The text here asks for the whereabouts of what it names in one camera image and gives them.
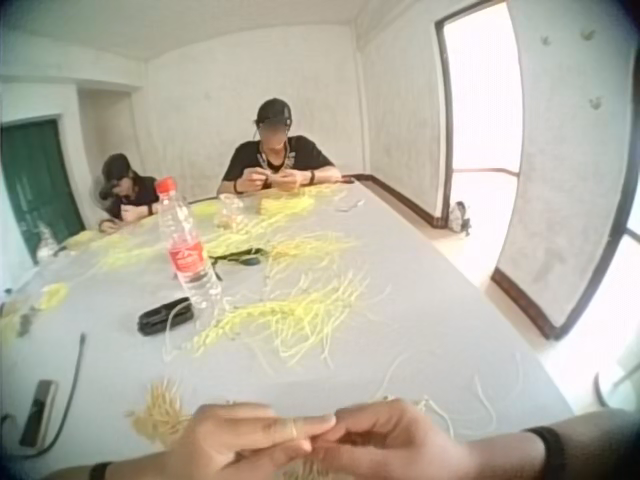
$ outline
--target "black cap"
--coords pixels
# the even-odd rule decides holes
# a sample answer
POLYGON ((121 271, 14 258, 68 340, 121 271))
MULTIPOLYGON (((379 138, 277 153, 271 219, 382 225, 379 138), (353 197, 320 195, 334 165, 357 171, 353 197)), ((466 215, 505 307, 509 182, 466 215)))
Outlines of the black cap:
POLYGON ((263 123, 270 125, 282 125, 291 127, 291 107, 284 100, 272 98, 267 100, 258 109, 256 116, 256 126, 260 128, 263 123))
POLYGON ((113 193, 113 187, 129 175, 131 164, 124 153, 114 153, 109 155, 102 165, 102 177, 104 178, 104 186, 100 189, 100 198, 107 200, 113 193))

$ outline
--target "bag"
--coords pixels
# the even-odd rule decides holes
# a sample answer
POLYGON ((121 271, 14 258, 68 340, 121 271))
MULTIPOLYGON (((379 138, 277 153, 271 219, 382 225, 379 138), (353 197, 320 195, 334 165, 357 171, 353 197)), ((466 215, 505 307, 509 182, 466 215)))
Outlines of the bag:
POLYGON ((468 237, 471 230, 471 219, 469 209, 464 202, 458 201, 449 209, 449 230, 456 233, 465 233, 468 237))

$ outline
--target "bottle cap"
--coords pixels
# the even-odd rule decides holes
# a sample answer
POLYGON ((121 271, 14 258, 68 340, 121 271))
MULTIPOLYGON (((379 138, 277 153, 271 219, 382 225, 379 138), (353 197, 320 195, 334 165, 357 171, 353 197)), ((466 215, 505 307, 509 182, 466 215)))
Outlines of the bottle cap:
POLYGON ((176 191, 176 181, 173 177, 164 177, 156 182, 156 192, 158 195, 176 191))

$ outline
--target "person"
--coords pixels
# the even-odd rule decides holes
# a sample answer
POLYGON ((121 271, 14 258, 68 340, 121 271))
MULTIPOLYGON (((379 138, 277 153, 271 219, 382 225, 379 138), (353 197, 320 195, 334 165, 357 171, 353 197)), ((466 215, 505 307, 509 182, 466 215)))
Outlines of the person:
POLYGON ((117 231, 122 223, 134 223, 158 211, 156 179, 138 174, 123 153, 114 153, 102 166, 104 186, 100 198, 111 202, 105 209, 110 218, 102 220, 99 229, 103 233, 117 231))
POLYGON ((255 125, 260 140, 236 148, 218 194, 242 194, 271 187, 293 191, 342 178, 315 143, 302 135, 288 136, 292 117, 284 100, 272 98, 264 102, 255 125))
POLYGON ((603 410, 459 443, 401 400, 289 419, 264 405, 208 405, 166 452, 45 480, 266 480, 303 458, 356 479, 637 479, 640 418, 603 410))

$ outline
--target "floor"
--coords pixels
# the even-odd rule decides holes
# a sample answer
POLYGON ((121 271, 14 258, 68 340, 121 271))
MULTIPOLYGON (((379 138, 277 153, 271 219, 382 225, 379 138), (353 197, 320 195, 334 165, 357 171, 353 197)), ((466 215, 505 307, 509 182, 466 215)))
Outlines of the floor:
POLYGON ((392 196, 369 182, 366 184, 422 232, 469 281, 485 293, 536 352, 574 412, 584 413, 600 408, 593 380, 603 361, 615 362, 612 357, 619 350, 609 347, 619 340, 620 334, 606 342, 607 347, 603 347, 597 334, 598 330, 602 330, 602 322, 588 321, 587 318, 600 320, 602 315, 589 315, 593 310, 590 309, 578 324, 580 328, 576 327, 561 342, 550 342, 490 280, 509 226, 517 188, 516 177, 485 172, 454 174, 451 199, 463 200, 469 208, 472 228, 468 237, 431 228, 392 196))

